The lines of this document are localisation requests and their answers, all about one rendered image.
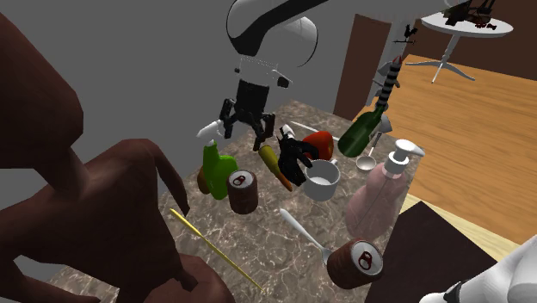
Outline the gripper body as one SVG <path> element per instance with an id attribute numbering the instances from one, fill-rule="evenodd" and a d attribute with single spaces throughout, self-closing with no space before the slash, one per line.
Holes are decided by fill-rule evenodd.
<path id="1" fill-rule="evenodd" d="M 249 83 L 240 79 L 234 105 L 235 112 L 252 113 L 254 120 L 259 121 L 264 113 L 268 95 L 268 86 Z"/>

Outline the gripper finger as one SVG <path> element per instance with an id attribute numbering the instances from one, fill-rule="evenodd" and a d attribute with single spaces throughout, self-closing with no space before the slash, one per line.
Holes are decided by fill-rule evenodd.
<path id="1" fill-rule="evenodd" d="M 229 139 L 232 136 L 233 124 L 238 120 L 238 111 L 232 99 L 226 98 L 224 100 L 219 119 L 223 122 L 225 129 L 224 138 Z"/>
<path id="2" fill-rule="evenodd" d="M 256 138 L 253 145 L 253 151 L 257 152 L 261 143 L 263 143 L 267 138 L 270 138 L 274 135 L 274 126 L 275 126 L 275 114 L 261 113 L 258 117 L 254 117 L 251 127 L 253 128 Z"/>

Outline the yellow and orange carrot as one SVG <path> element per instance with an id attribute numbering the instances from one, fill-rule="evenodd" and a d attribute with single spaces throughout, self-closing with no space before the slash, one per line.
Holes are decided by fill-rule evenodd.
<path id="1" fill-rule="evenodd" d="M 280 183 L 289 191 L 293 191 L 292 184 L 281 173 L 278 165 L 278 157 L 275 155 L 274 150 L 269 145 L 263 145 L 258 151 L 259 156 L 265 163 L 270 172 L 280 181 Z"/>

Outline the green spray bottle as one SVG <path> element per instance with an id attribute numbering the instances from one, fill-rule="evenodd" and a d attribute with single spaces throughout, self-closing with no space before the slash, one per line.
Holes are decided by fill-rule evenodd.
<path id="1" fill-rule="evenodd" d="M 222 120 L 216 120 L 203 127 L 196 135 L 205 144 L 203 147 L 202 170 L 210 194 L 215 200 L 227 197 L 227 180 L 229 175 L 238 170 L 236 159 L 229 155 L 220 155 L 217 139 L 223 138 L 219 131 Z"/>

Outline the small brown round thing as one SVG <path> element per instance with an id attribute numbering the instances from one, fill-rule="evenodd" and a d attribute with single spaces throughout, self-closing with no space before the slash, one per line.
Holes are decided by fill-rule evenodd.
<path id="1" fill-rule="evenodd" d="M 200 167 L 196 181 L 199 191 L 204 195 L 208 195 L 210 193 L 210 189 L 207 186 L 207 180 L 204 175 L 203 167 Z"/>

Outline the brown soda can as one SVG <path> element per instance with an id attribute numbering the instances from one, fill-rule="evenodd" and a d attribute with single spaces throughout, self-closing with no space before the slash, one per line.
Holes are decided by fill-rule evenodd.
<path id="1" fill-rule="evenodd" d="M 231 209 L 238 214 L 248 214 L 258 206 L 256 175 L 248 170 L 232 172 L 226 183 Z"/>
<path id="2" fill-rule="evenodd" d="M 373 243 L 355 238 L 330 254 L 327 272 L 338 287 L 358 288 L 382 277 L 383 256 Z"/>

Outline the white mug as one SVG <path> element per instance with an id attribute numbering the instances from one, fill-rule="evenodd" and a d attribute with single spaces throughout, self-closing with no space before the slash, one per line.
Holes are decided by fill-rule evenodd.
<path id="1" fill-rule="evenodd" d="M 335 194 L 340 181 L 338 161 L 318 159 L 311 163 L 312 167 L 306 167 L 304 171 L 306 181 L 303 190 L 314 201 L 328 201 Z"/>

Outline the green wine bottle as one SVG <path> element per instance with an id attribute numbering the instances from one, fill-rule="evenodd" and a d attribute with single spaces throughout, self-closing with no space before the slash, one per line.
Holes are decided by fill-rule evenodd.
<path id="1" fill-rule="evenodd" d="M 378 106 L 374 111 L 366 112 L 358 117 L 338 141 L 337 147 L 342 155 L 355 158 L 363 152 L 377 133 L 385 109 L 385 105 Z"/>

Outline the brown door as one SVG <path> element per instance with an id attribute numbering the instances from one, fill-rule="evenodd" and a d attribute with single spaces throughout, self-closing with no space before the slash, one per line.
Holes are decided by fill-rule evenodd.
<path id="1" fill-rule="evenodd" d="M 390 23 L 355 15 L 333 114 L 353 120 L 365 107 Z"/>

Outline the silver spoon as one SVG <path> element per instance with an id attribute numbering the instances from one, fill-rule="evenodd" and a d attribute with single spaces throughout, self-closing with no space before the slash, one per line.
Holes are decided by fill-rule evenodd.
<path id="1" fill-rule="evenodd" d="M 299 233 L 305 236 L 320 250 L 324 266 L 327 266 L 328 259 L 332 251 L 322 246 L 286 209 L 280 208 L 279 212 L 281 214 L 281 217 L 287 223 L 289 223 L 294 229 L 296 229 Z"/>

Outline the black and white striped tool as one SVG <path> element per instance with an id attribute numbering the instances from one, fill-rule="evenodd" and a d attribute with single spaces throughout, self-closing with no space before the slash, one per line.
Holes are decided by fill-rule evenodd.
<path id="1" fill-rule="evenodd" d="M 393 87 L 400 87 L 397 77 L 400 72 L 402 63 L 403 61 L 401 56 L 397 56 L 393 61 L 386 62 L 378 69 L 378 73 L 381 76 L 385 77 L 385 81 L 381 85 L 381 88 L 375 94 L 378 97 L 378 101 L 375 103 L 376 107 L 384 106 L 385 109 L 387 109 L 387 101 L 389 99 L 390 94 L 392 93 Z"/>

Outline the pink soap dispenser bottle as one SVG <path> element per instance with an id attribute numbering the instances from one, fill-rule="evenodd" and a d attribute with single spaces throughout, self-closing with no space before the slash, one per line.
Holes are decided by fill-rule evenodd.
<path id="1" fill-rule="evenodd" d="M 407 139 L 398 139 L 395 150 L 368 174 L 346 206 L 345 225 L 352 238 L 374 241 L 395 222 L 400 210 L 397 199 L 407 185 L 404 173 L 410 155 L 423 157 L 424 150 Z"/>

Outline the large dark brown figure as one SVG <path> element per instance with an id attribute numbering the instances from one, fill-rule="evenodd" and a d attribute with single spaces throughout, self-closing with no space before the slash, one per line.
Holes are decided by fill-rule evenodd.
<path id="1" fill-rule="evenodd" d="M 182 212 L 182 179 L 148 139 L 124 139 L 83 162 L 76 92 L 0 13 L 0 169 L 32 169 L 46 185 L 0 210 L 0 297 L 100 303 L 24 275 L 20 256 L 61 263 L 119 289 L 116 303 L 235 303 L 201 258 L 180 253 L 158 208 L 164 182 Z"/>

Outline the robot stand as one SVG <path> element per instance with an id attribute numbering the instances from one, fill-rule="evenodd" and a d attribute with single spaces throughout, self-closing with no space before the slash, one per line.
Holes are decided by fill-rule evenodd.
<path id="1" fill-rule="evenodd" d="M 398 216 L 383 257 L 365 303 L 418 303 L 497 263 L 422 201 Z"/>

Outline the round white table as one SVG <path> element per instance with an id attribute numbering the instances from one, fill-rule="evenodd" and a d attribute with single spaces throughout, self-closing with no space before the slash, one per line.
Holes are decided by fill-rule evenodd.
<path id="1" fill-rule="evenodd" d="M 451 39 L 440 60 L 407 63 L 407 65 L 436 67 L 437 70 L 431 83 L 435 82 L 441 70 L 450 70 L 466 79 L 474 81 L 474 77 L 465 74 L 456 66 L 448 63 L 448 60 L 461 37 L 498 38 L 514 30 L 514 27 L 509 23 L 490 16 L 491 7 L 495 1 L 484 0 L 481 5 L 475 7 L 472 6 L 472 0 L 466 0 L 449 9 L 423 17 L 421 23 L 424 27 L 440 33 L 450 34 Z"/>

